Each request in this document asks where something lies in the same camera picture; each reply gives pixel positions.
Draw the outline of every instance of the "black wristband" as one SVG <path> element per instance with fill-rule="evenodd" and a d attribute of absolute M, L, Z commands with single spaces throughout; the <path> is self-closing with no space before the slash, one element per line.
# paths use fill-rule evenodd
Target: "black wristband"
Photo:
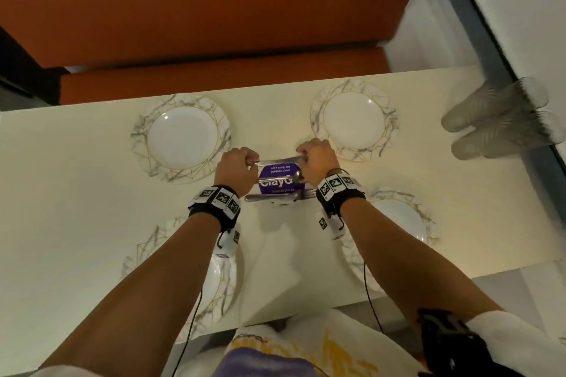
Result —
<path fill-rule="evenodd" d="M 236 191 L 229 186 L 215 185 L 197 194 L 188 209 L 189 216 L 207 213 L 216 217 L 220 222 L 220 232 L 223 233 L 236 226 L 240 214 L 240 200 Z"/>
<path fill-rule="evenodd" d="M 365 198 L 362 187 L 349 174 L 332 174 L 323 179 L 316 189 L 316 198 L 322 204 L 326 214 L 340 214 L 344 202 L 350 198 Z"/>

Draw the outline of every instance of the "purple label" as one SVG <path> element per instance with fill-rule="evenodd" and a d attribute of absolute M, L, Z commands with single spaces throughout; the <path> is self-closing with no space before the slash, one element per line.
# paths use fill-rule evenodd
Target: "purple label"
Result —
<path fill-rule="evenodd" d="M 295 176 L 300 170 L 301 168 L 294 163 L 273 164 L 265 166 L 259 177 Z M 259 190 L 262 194 L 289 194 L 298 189 L 305 189 L 305 184 L 294 183 L 292 179 L 259 182 Z"/>

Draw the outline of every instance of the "white plate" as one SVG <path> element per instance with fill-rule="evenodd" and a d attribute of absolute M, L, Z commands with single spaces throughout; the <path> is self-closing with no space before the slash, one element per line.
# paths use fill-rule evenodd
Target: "white plate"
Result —
<path fill-rule="evenodd" d="M 189 183 L 212 173 L 230 149 L 230 122 L 215 102 L 198 94 L 175 94 L 140 116 L 132 152 L 151 177 Z"/>
<path fill-rule="evenodd" d="M 312 102 L 310 120 L 315 136 L 328 139 L 338 156 L 351 161 L 381 156 L 397 132 L 387 95 L 358 79 L 323 88 Z"/>
<path fill-rule="evenodd" d="M 122 266 L 122 278 L 131 273 L 137 266 L 150 257 L 177 229 L 187 220 L 187 216 L 180 216 L 159 224 L 144 243 L 136 246 L 136 258 L 126 257 Z M 203 298 L 200 302 L 197 316 L 191 331 L 191 339 L 209 333 L 212 327 L 220 320 L 230 307 L 236 291 L 238 267 L 236 258 L 219 258 L 213 255 L 210 259 L 208 271 L 203 284 Z M 188 329 L 191 324 L 196 304 L 188 317 L 187 323 L 180 331 L 176 343 L 187 340 Z"/>
<path fill-rule="evenodd" d="M 438 241 L 434 232 L 435 223 L 414 195 L 390 188 L 381 188 L 369 196 L 369 201 L 376 209 L 419 240 L 429 245 L 434 245 Z M 352 273 L 363 283 L 363 258 L 347 228 L 346 233 L 340 239 L 341 251 L 346 263 Z M 383 292 L 367 267 L 366 281 L 369 289 Z"/>

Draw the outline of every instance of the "shirt sleeve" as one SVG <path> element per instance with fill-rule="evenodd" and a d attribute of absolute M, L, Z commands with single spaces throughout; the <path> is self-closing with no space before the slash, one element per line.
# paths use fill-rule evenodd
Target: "shirt sleeve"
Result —
<path fill-rule="evenodd" d="M 489 311 L 467 323 L 487 343 L 494 362 L 525 377 L 558 377 L 566 370 L 566 346 L 505 311 Z"/>
<path fill-rule="evenodd" d="M 83 370 L 82 368 L 71 367 L 69 365 L 56 365 L 43 368 L 30 377 L 101 377 L 98 374 Z"/>

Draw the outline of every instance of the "marble pattern plate rim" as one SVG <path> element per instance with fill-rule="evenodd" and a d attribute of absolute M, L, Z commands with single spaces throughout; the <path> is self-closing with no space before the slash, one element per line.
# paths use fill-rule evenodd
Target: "marble pattern plate rim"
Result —
<path fill-rule="evenodd" d="M 188 219 L 188 216 L 179 216 L 175 219 L 165 221 L 158 224 L 149 238 L 144 242 L 136 245 L 136 258 L 135 260 L 128 256 L 124 260 L 122 265 L 121 279 L 125 278 L 129 273 L 131 273 L 137 266 L 145 261 L 149 256 L 152 255 L 166 240 L 172 236 L 175 231 Z M 218 281 L 218 287 L 216 288 L 216 293 L 209 302 L 209 304 L 202 308 L 201 311 L 195 317 L 195 321 L 191 331 L 191 340 L 193 338 L 199 337 L 203 334 L 209 333 L 212 327 L 226 314 L 227 310 L 230 308 L 234 300 L 234 294 L 236 292 L 237 276 L 238 276 L 238 265 L 236 262 L 236 257 L 232 258 L 219 258 L 216 255 L 212 255 L 210 259 L 220 262 L 220 280 Z M 187 340 L 188 329 L 191 324 L 192 317 L 196 312 L 195 307 L 198 302 L 195 302 L 190 315 L 188 316 L 187 322 L 181 329 L 175 343 L 184 343 Z"/>
<path fill-rule="evenodd" d="M 425 225 L 427 238 L 425 243 L 429 246 L 436 245 L 440 238 L 435 231 L 436 223 L 432 220 L 428 210 L 422 205 L 422 202 L 418 200 L 413 194 L 404 193 L 393 188 L 381 187 L 376 188 L 371 194 L 368 195 L 368 201 L 373 203 L 380 200 L 398 200 L 406 205 L 410 206 L 415 212 L 421 216 L 421 219 Z M 350 231 L 346 227 L 346 232 L 338 237 L 340 239 L 340 251 L 346 260 L 348 268 L 354 273 L 356 278 L 363 284 L 363 264 L 364 260 L 360 255 L 356 243 L 352 238 Z M 366 271 L 366 281 L 367 287 L 374 292 L 384 293 L 384 290 L 379 286 L 377 281 L 372 276 L 369 268 L 365 268 Z"/>
<path fill-rule="evenodd" d="M 170 169 L 161 165 L 152 157 L 147 144 L 147 136 L 149 129 L 159 116 L 168 110 L 186 106 L 201 109 L 212 117 L 218 131 L 216 145 L 209 157 L 202 163 L 180 170 Z M 230 150 L 231 146 L 230 121 L 226 113 L 213 100 L 193 93 L 164 96 L 164 100 L 159 105 L 145 112 L 145 115 L 140 115 L 130 137 L 131 151 L 136 156 L 142 170 L 150 177 L 157 177 L 162 181 L 176 185 L 197 181 L 214 172 L 223 153 Z"/>
<path fill-rule="evenodd" d="M 358 92 L 372 99 L 383 112 L 385 128 L 381 138 L 372 146 L 364 149 L 353 149 L 342 146 L 329 135 L 324 122 L 321 122 L 324 109 L 328 102 L 338 94 L 344 92 Z M 362 79 L 348 78 L 338 85 L 328 85 L 324 87 L 311 104 L 310 123 L 315 137 L 324 140 L 328 139 L 332 147 L 336 150 L 336 154 L 349 161 L 371 161 L 372 159 L 381 157 L 384 149 L 390 147 L 397 135 L 399 126 L 397 124 L 397 110 L 391 105 L 389 97 L 382 91 Z"/>

